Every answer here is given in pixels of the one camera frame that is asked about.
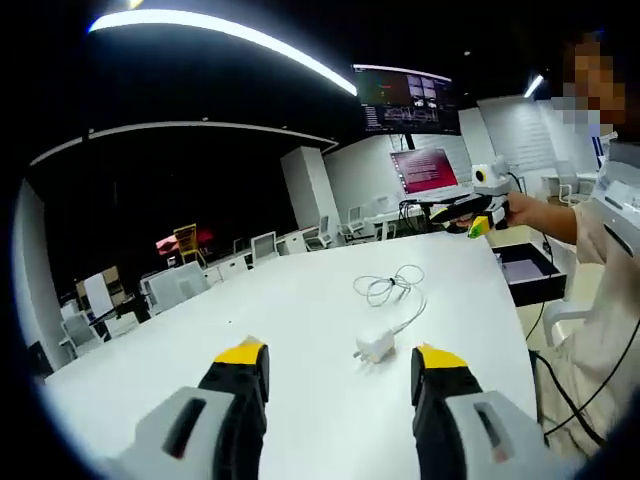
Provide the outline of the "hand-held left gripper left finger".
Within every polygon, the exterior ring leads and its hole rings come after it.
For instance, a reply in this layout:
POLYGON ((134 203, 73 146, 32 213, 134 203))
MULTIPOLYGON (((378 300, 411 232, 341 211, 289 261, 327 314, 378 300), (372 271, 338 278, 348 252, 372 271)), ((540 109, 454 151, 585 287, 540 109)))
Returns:
POLYGON ((111 479, 256 479, 267 430, 269 349, 247 337, 136 425, 111 479))

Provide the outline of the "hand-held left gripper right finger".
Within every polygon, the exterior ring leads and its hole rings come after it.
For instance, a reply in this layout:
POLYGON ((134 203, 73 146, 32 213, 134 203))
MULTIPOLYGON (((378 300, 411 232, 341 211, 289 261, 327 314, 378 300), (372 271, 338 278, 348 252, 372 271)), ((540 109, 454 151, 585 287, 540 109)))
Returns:
POLYGON ((457 355, 412 350, 413 436, 423 479, 558 479, 560 460, 539 425, 507 397, 484 391, 457 355))

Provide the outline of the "person's right hand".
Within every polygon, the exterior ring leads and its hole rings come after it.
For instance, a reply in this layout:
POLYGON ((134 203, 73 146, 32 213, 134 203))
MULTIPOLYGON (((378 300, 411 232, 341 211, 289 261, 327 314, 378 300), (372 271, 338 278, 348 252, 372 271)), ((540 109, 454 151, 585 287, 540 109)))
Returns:
POLYGON ((506 221, 509 227, 528 224, 532 201, 533 198, 521 192, 511 191, 507 195, 508 212, 506 214, 506 221))

